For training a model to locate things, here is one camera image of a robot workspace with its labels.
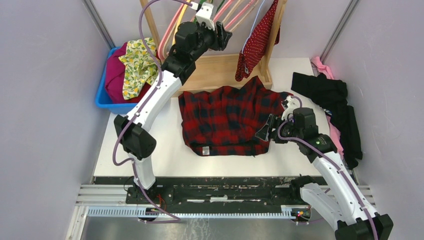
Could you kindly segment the red polka dot skirt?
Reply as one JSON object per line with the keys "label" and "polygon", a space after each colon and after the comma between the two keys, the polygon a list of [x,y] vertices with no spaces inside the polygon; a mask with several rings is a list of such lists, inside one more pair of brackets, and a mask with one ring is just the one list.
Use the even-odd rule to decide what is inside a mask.
{"label": "red polka dot skirt", "polygon": [[272,2],[268,11],[253,28],[250,36],[247,38],[242,50],[240,51],[234,77],[237,82],[249,77],[253,69],[264,57],[271,39],[271,31],[278,3],[278,0],[274,0]]}

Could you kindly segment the red black plaid garment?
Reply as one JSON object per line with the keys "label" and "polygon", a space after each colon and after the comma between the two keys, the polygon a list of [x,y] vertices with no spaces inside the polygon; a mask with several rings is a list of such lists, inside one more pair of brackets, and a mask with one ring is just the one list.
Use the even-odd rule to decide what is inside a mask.
{"label": "red black plaid garment", "polygon": [[283,114],[282,102],[290,95],[266,89],[258,76],[241,88],[184,91],[178,96],[183,141],[201,157],[265,154],[270,144],[255,134],[270,114]]}

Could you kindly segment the light blue wire hanger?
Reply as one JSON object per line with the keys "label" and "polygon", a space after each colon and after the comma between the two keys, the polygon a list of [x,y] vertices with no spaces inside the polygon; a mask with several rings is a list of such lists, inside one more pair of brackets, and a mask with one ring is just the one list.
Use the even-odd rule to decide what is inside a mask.
{"label": "light blue wire hanger", "polygon": [[243,46],[242,46],[242,49],[241,49],[241,51],[240,51],[240,53],[241,53],[241,54],[243,54],[243,53],[244,53],[244,49],[245,49],[245,47],[246,47],[246,44],[247,44],[247,42],[248,42],[249,38],[252,36],[252,33],[253,33],[254,28],[255,28],[255,26],[256,26],[256,24],[257,24],[257,21],[258,21],[258,18],[259,18],[259,14],[260,14],[260,13],[261,13],[261,11],[262,11],[262,8],[263,8],[264,3],[265,3],[265,0],[262,0],[262,1],[261,1],[261,3],[260,3],[260,5],[259,5],[259,7],[258,7],[258,9],[257,9],[257,12],[256,12],[256,15],[255,15],[254,21],[253,21],[253,23],[252,23],[252,26],[251,26],[251,29],[250,29],[249,35],[248,35],[248,37],[246,38],[246,40],[245,40],[245,42],[244,42],[244,44],[243,44]]}

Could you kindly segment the lemon print garment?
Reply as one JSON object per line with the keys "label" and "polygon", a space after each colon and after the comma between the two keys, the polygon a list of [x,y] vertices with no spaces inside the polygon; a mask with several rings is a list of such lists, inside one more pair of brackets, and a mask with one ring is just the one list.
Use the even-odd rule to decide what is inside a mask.
{"label": "lemon print garment", "polygon": [[139,97],[145,85],[152,85],[159,70],[156,65],[157,48],[153,38],[130,40],[126,54],[119,57],[125,65],[123,97],[126,100]]}

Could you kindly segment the wooden hanger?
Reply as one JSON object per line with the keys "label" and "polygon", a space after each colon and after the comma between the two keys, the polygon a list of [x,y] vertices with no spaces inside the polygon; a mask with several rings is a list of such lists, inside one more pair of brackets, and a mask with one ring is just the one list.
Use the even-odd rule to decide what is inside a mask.
{"label": "wooden hanger", "polygon": [[224,28],[234,32],[255,9],[258,0],[236,0],[222,20]]}

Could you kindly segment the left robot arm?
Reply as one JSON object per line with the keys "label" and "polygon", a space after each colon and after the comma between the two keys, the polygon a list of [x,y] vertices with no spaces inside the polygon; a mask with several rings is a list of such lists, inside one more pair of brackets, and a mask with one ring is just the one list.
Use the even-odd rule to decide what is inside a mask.
{"label": "left robot arm", "polygon": [[134,182],[140,188],[138,197],[143,202],[152,203],[158,195],[153,187],[156,177],[152,154],[157,146],[156,139],[150,134],[153,122],[165,103],[196,70],[196,61],[208,50],[223,51],[232,35],[220,21],[214,28],[199,22],[180,24],[175,44],[163,61],[153,85],[125,116],[114,118],[117,140],[112,150],[112,162],[115,166],[131,163]]}

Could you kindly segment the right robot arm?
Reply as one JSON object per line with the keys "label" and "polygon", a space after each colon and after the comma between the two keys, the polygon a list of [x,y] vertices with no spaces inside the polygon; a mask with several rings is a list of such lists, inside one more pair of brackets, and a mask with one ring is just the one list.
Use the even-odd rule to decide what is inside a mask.
{"label": "right robot arm", "polygon": [[332,227],[337,240],[387,240],[394,223],[366,199],[348,173],[331,138],[319,132],[313,109],[299,107],[287,116],[270,114],[255,136],[276,144],[294,142],[319,171],[334,197],[328,196],[309,175],[290,183],[289,199],[306,202]]}

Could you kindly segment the pink hanger right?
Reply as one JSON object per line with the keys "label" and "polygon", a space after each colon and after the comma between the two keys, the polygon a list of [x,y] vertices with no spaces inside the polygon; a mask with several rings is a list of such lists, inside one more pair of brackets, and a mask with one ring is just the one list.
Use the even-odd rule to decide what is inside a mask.
{"label": "pink hanger right", "polygon": [[217,11],[217,13],[214,17],[214,21],[222,23],[223,18],[225,17],[227,12],[230,10],[230,7],[235,3],[235,1],[240,1],[240,0],[226,0],[225,3],[223,3],[223,5]]}

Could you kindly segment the pink hanger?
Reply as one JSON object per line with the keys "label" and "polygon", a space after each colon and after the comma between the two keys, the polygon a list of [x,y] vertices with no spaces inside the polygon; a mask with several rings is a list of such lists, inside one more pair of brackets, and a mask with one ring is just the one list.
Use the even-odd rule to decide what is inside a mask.
{"label": "pink hanger", "polygon": [[177,9],[174,16],[172,17],[171,22],[169,23],[169,25],[168,25],[165,33],[164,33],[163,38],[161,39],[161,41],[159,42],[159,45],[157,47],[157,56],[161,61],[164,61],[165,58],[168,56],[167,45],[168,45],[169,41],[172,39],[172,33],[174,31],[175,22],[176,22],[176,19],[177,19],[177,12],[178,12],[179,8]]}
{"label": "pink hanger", "polygon": [[214,21],[222,23],[223,18],[225,17],[227,12],[230,10],[230,7],[235,3],[235,1],[240,1],[240,0],[226,0],[225,3],[223,3],[223,5],[217,11],[217,13],[214,17]]}

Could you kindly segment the yellow hanger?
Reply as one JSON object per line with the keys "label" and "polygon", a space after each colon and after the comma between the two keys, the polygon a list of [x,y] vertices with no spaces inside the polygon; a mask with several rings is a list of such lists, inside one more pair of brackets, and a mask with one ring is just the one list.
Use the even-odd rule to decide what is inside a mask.
{"label": "yellow hanger", "polygon": [[188,5],[187,4],[182,4],[180,6],[180,8],[178,9],[178,11],[177,11],[177,17],[176,17],[176,21],[175,21],[175,26],[174,26],[173,33],[172,33],[172,45],[174,45],[176,43],[176,41],[175,41],[175,35],[176,35],[177,31],[178,31],[179,24],[183,20],[183,16],[184,16],[187,8],[188,8]]}

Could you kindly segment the pink hanger left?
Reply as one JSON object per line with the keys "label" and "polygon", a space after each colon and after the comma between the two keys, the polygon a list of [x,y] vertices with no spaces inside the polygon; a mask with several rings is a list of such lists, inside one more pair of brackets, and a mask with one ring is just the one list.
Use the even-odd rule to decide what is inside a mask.
{"label": "pink hanger left", "polygon": [[169,23],[169,25],[168,25],[165,33],[164,33],[163,38],[161,39],[161,41],[159,42],[159,45],[157,47],[157,56],[161,61],[164,61],[165,58],[168,56],[167,45],[168,45],[169,41],[172,39],[172,33],[174,31],[175,22],[176,22],[176,19],[177,19],[177,12],[178,12],[179,8],[177,9],[174,16],[172,17],[171,22]]}

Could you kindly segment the pink garment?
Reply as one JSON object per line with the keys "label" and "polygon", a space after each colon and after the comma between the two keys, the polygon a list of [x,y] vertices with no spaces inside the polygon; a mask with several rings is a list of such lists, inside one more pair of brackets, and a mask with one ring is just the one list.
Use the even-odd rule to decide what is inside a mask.
{"label": "pink garment", "polygon": [[[323,64],[319,56],[312,57],[310,60],[311,64],[316,68],[317,72],[324,74],[327,79],[334,80],[333,73],[329,66]],[[340,142],[341,132],[331,123],[332,114],[329,110],[325,110],[326,119],[329,126],[329,136],[337,148],[337,152],[344,159],[344,148]]]}

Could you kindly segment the magenta garment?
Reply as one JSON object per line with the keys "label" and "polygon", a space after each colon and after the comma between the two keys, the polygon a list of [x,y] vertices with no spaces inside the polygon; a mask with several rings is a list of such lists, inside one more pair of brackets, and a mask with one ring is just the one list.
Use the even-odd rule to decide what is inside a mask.
{"label": "magenta garment", "polygon": [[114,104],[124,104],[126,100],[123,97],[123,84],[125,76],[125,65],[119,57],[126,54],[127,42],[108,57],[106,61],[106,73],[104,89]]}

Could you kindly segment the blue plastic bin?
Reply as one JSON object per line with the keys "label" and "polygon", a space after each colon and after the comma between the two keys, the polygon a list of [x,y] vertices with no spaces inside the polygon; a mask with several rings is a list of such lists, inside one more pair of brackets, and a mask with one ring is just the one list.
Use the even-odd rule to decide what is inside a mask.
{"label": "blue plastic bin", "polygon": [[[119,48],[120,47],[112,48],[112,50],[110,50],[108,53],[106,61],[108,60],[108,57],[110,57],[114,53],[114,51]],[[140,100],[140,97],[138,96],[138,97],[133,97],[130,99],[125,99],[123,97],[126,100],[125,103],[113,103],[105,90],[105,76],[106,76],[106,65],[104,67],[100,84],[95,96],[95,103],[97,107],[108,109],[111,113],[114,113],[114,114],[126,114],[133,107],[135,107],[136,103]]]}

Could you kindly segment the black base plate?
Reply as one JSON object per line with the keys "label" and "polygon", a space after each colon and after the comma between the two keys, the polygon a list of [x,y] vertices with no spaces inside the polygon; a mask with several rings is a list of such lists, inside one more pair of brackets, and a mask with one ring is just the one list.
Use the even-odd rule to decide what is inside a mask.
{"label": "black base plate", "polygon": [[267,214],[281,206],[309,204],[292,183],[296,176],[157,177],[146,191],[150,200],[172,214]]}

